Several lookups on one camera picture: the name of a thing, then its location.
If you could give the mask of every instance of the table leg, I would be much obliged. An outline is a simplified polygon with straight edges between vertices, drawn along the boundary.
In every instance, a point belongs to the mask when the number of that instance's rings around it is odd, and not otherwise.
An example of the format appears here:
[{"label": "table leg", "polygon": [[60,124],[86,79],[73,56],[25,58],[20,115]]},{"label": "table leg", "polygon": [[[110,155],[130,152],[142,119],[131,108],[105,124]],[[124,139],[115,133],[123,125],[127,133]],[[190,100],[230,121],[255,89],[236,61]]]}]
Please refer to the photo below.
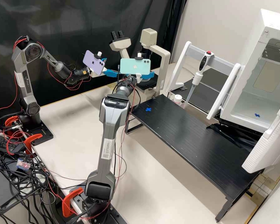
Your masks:
[{"label": "table leg", "polygon": [[216,216],[216,222],[219,222],[223,216],[229,211],[229,209],[233,206],[232,202],[226,201],[225,204],[223,205],[221,211]]}]

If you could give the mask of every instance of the orange clamp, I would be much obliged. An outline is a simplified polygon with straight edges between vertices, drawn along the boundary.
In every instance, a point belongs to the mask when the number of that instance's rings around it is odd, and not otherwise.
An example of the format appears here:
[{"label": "orange clamp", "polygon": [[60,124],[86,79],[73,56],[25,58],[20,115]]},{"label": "orange clamp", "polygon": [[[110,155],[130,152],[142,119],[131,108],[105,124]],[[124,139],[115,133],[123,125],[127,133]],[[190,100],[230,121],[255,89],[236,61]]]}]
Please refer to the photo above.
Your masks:
[{"label": "orange clamp", "polygon": [[31,142],[33,142],[34,140],[41,138],[43,135],[42,134],[34,134],[31,135],[30,137],[26,138],[26,140],[24,141],[24,144],[26,146],[26,154],[32,154],[32,149],[31,149]]},{"label": "orange clamp", "polygon": [[[19,120],[18,116],[12,116],[12,117],[6,119],[4,125],[9,126],[9,125],[12,124],[12,122],[17,121],[17,120]],[[7,135],[9,135],[9,136],[12,136],[13,133],[14,133],[14,131],[7,131]],[[20,138],[21,136],[22,136],[22,134],[19,133],[19,134],[15,134],[14,137],[15,138]]]},{"label": "orange clamp", "polygon": [[62,214],[64,217],[70,217],[73,212],[70,210],[70,201],[77,195],[83,193],[84,190],[82,188],[78,188],[76,190],[73,190],[71,193],[69,193],[62,201]]}]

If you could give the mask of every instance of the robotic arm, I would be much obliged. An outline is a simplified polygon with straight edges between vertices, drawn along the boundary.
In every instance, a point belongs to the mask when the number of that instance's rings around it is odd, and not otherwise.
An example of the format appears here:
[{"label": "robotic arm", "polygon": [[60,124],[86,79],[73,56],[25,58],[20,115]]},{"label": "robotic arm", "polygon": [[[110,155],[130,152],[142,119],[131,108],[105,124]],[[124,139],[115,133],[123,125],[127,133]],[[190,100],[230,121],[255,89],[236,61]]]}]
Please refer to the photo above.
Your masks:
[{"label": "robotic arm", "polygon": [[117,86],[114,94],[109,94],[102,100],[99,119],[104,125],[104,132],[99,163],[97,170],[89,174],[84,190],[87,196],[84,203],[88,208],[93,204],[105,206],[113,197],[115,176],[110,171],[110,167],[115,137],[118,128],[126,123],[130,110],[128,96],[133,92],[136,82],[135,77],[129,76]]},{"label": "robotic arm", "polygon": [[65,80],[66,84],[74,85],[79,80],[90,77],[88,67],[71,71],[63,62],[57,61],[42,44],[30,39],[28,36],[20,37],[14,46],[12,61],[15,65],[15,76],[20,89],[20,105],[25,112],[21,118],[23,126],[37,127],[40,125],[40,106],[33,95],[27,64],[37,58],[44,58],[54,71]]}]

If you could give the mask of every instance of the black curtain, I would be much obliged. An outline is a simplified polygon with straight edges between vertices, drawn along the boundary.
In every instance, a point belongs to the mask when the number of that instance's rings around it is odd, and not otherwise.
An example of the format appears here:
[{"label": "black curtain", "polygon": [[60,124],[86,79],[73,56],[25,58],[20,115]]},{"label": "black curtain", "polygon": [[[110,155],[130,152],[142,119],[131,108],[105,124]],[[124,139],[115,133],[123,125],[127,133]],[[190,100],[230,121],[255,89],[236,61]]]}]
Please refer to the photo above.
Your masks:
[{"label": "black curtain", "polygon": [[[14,65],[12,47],[20,35],[41,42],[57,59],[83,67],[86,50],[101,51],[107,58],[106,67],[116,69],[120,54],[109,47],[112,30],[122,30],[131,38],[131,57],[141,49],[142,29],[158,32],[157,44],[172,51],[185,0],[0,0],[0,107],[14,99]],[[159,66],[157,56],[152,68]],[[28,64],[33,92],[39,105],[85,92],[115,79],[101,76],[83,83],[79,90],[70,91],[48,73],[46,61]],[[0,110],[0,116],[19,111],[18,99],[13,106]]]}]

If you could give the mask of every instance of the white wall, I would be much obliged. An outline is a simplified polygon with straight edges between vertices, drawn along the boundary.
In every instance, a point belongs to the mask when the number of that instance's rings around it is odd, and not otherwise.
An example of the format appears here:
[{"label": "white wall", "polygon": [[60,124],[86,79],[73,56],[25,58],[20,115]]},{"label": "white wall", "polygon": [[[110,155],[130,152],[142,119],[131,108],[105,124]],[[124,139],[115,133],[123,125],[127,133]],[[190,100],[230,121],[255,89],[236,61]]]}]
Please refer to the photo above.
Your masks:
[{"label": "white wall", "polygon": [[249,224],[259,223],[280,224],[280,182],[249,222]]},{"label": "white wall", "polygon": [[188,0],[171,62],[178,60],[189,40],[196,47],[236,63],[261,8],[280,13],[280,0]]}]

